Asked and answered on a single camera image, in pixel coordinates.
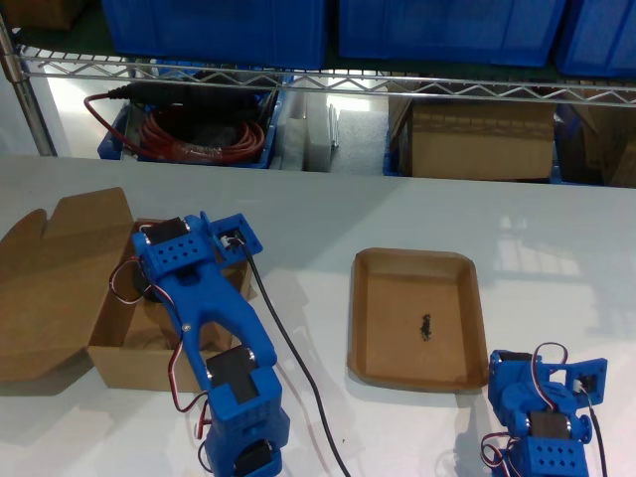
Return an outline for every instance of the brown paper tray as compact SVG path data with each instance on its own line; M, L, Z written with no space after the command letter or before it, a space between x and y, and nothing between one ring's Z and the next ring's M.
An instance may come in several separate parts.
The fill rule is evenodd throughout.
M460 391L487 385L475 264L450 252L358 253L349 367L363 381L385 386Z

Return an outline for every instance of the cardboard box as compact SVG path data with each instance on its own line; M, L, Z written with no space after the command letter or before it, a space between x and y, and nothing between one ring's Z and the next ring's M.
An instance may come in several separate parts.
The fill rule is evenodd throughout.
M414 104L401 171L413 177L510 181L552 170L555 109L543 104Z
M573 106L581 124L582 153L607 186L636 187L636 112L624 107Z
M169 391L177 337L166 310L147 300L125 305L108 290L109 275L132 253L138 225L123 191L110 189L63 198L48 221L36 211L0 241L0 383L43 380L89 357L109 387ZM247 264L227 274L247 296ZM134 293L121 275L119 292ZM232 342L227 330L207 325L202 356ZM176 376L180 391L198 390L185 357Z
M68 31L93 0L0 0L11 28Z
M597 134L577 106L560 104L555 126L556 155L562 180L574 184L602 185L600 146Z

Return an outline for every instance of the red cable coil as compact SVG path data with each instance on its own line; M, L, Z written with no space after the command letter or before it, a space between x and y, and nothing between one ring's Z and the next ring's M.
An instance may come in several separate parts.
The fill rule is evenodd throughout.
M112 127L90 104L98 99L108 99L105 94L87 97L83 104L99 123L104 126L116 139L125 144L131 151L149 159L166 162L188 162L200 164L230 165L246 162L258 156L265 144L265 134L262 128L253 121L240 125L240 140L228 147L212 148L188 144L180 141L162 129L157 123L157 112L152 111L139 129L139 137L145 147L133 143L125 135Z

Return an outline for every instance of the black cable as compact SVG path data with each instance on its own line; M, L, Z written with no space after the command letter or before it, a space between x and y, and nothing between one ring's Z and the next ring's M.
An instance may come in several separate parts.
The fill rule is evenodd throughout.
M585 389L585 387L580 384L580 391L587 398L587 403L589 404L589 415L592 418L592 424L594 425L594 432L596 432L596 439L598 440L598 451L600 453L600 466L602 469L603 477L607 477L607 462L605 461L605 446L603 445L603 436L600 433L600 424L598 423L598 418L596 417L596 412L594 412L594 407L592 405L592 399L589 397L589 393Z
M199 455L199 463L201 464L201 466L203 467L203 469L204 469L206 472L208 472L209 474L212 474L212 473L213 473L213 472L212 472L212 469L211 469L210 467L208 467L208 466L204 463L204 461L203 461L203 457L201 456L201 451L203 450L203 448L205 447L205 445L206 445L206 441L204 440L204 441L201 443L201 445L199 446L199 453L198 453L198 455Z
M333 452L334 457L338 461L338 465L340 466L340 470L342 470L342 473L346 477L351 477L351 474L349 473L349 470L347 470L347 466L345 465L345 463L343 462L342 458L340 457L340 453L338 452L338 448L336 447L336 443L334 442L334 438L331 435L331 430L329 429L329 423L327 422L327 416L325 414L325 408L322 405L322 399L320 398L320 392L318 391L318 387L316 386L316 382L312 378L311 373L309 373L309 370L307 369L307 367L305 366L305 363L302 361L302 358L298 354L298 351L296 350L296 347L294 346L294 344L292 343L291 339L289 338L289 335L285 331L285 327L280 322L280 318L278 318L278 314L276 313L276 310L274 309L274 306L271 304L271 300L269 300L269 296L267 295L267 291L265 290L265 285L263 284L263 282L262 282L262 280L260 278L260 274L258 273L258 269L256 268L256 264L254 263L254 259L251 256L251 253L249 252L249 249L247 248L247 246L245 245L245 243L241 239L236 238L236 241L240 242L240 245L242 246L242 249L245 252L245 256L247 257L247 261L249 262L249 266L251 267L251 271L254 274L254 278L256 279L256 283L258 284L258 288L260 289L260 293L262 294L262 298L265 300L267 308L269 308L269 313L271 313L271 316L273 317L274 321L276 322L276 326L280 330L280 334L282 335L282 337L287 342L287 346L289 346L289 349L291 350L291 353L294 355L294 358L296 358L296 361L298 362L298 365L300 366L300 368L302 369L302 372L307 377L307 381L309 382L309 385L311 386L311 389L314 392L314 395L316 397L316 403L318 404L318 411L320 412L320 420L322 421L322 426L325 428L325 434L327 434L327 440L329 441L329 446L331 447L331 451Z
M596 418L596 412L593 408L589 409L589 414L592 418L592 424L594 424L594 431L596 432L596 439L598 440L598 451L600 452L600 466L603 472L603 477L607 477L607 463L605 462L605 447L603 446L603 436L600 433L600 425Z

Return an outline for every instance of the open cardboard box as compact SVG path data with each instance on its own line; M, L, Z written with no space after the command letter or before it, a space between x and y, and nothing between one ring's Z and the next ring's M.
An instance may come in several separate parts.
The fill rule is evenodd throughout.
M177 335L167 311L147 300L125 305L108 290L140 224L123 191L110 189L63 198L49 220L36 211L0 241L0 383L62 373L67 386L87 369L77 362L89 358L111 388L169 391ZM247 264L226 274L247 297ZM135 293L130 276L121 275L118 291ZM201 345L205 360L231 348L233 336L209 324ZM176 377L180 391L199 389L187 359L177 363Z

